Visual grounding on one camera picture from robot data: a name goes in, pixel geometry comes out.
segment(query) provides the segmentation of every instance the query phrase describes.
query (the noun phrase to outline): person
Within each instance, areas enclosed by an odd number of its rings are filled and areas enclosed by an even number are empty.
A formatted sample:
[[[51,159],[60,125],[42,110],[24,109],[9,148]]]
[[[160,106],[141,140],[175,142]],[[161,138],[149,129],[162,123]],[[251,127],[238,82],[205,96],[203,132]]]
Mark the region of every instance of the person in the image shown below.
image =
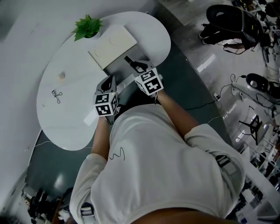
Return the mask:
[[[70,201],[78,224],[233,223],[241,155],[163,90],[157,100],[125,110],[111,134],[99,118]]]
[[[199,38],[202,40],[202,43],[212,46],[224,40],[240,39],[241,43],[226,43],[224,44],[224,48],[248,50],[255,47],[258,43],[262,47],[270,46],[270,36],[267,33],[263,33],[260,22],[247,14],[247,12],[243,11],[243,13],[244,21],[242,19],[241,9],[237,7],[228,5],[214,5],[209,7],[207,18],[214,24],[203,24],[205,28],[199,33]]]

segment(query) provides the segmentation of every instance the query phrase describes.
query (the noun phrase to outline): white wall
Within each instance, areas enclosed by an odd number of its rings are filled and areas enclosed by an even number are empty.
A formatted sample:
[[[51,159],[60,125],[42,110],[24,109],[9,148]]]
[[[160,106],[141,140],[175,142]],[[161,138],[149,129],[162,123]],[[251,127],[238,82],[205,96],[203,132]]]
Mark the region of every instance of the white wall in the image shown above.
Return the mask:
[[[0,210],[26,169],[40,131],[36,95],[42,73],[74,22],[85,14],[151,12],[154,6],[154,0],[0,1],[0,26],[13,23],[0,42]]]

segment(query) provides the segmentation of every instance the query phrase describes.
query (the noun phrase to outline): black drawing on shirt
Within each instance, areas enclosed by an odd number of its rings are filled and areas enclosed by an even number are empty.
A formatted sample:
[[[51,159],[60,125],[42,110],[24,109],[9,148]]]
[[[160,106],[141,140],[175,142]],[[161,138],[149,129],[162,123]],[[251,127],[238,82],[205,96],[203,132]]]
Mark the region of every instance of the black drawing on shirt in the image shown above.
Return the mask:
[[[121,155],[122,155],[122,152],[123,152],[123,160],[125,160],[125,155],[124,155],[124,151],[123,151],[123,148],[122,147],[120,147],[120,149],[119,149],[119,156],[117,155],[117,154],[113,154],[113,158],[114,158],[114,155],[115,156],[117,156],[117,157],[121,157]]]

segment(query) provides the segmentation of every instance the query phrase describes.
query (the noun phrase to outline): green plant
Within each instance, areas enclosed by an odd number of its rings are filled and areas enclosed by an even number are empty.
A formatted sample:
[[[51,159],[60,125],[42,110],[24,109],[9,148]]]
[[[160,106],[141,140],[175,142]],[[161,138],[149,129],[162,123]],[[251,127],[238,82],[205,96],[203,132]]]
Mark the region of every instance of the green plant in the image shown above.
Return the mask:
[[[76,22],[77,28],[72,31],[75,34],[75,40],[85,38],[90,38],[95,36],[98,32],[102,21],[100,19],[92,19],[88,14],[85,19],[80,19],[80,21]]]

